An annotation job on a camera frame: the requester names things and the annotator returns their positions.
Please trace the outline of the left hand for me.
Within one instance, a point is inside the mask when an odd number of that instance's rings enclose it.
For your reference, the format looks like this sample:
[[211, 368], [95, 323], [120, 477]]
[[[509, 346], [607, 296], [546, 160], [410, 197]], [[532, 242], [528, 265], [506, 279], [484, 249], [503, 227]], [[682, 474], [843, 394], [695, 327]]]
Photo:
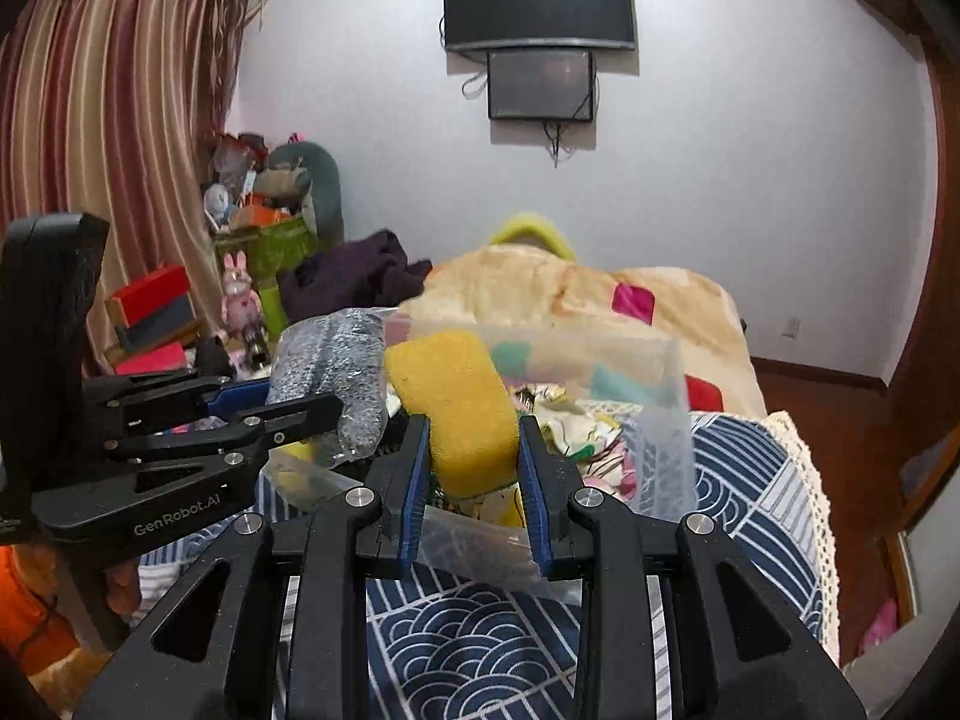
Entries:
[[104, 573], [106, 600], [109, 608], [122, 617], [132, 617], [142, 603], [140, 590], [139, 561], [122, 562]]

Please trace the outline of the orange sleeve forearm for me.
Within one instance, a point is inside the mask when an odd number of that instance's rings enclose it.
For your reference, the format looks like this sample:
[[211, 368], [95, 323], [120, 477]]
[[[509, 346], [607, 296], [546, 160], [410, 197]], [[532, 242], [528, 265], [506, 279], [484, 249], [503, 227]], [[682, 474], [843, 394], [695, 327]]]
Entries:
[[2, 548], [0, 634], [3, 652], [26, 676], [47, 670], [78, 649], [70, 622], [28, 589], [11, 546]]

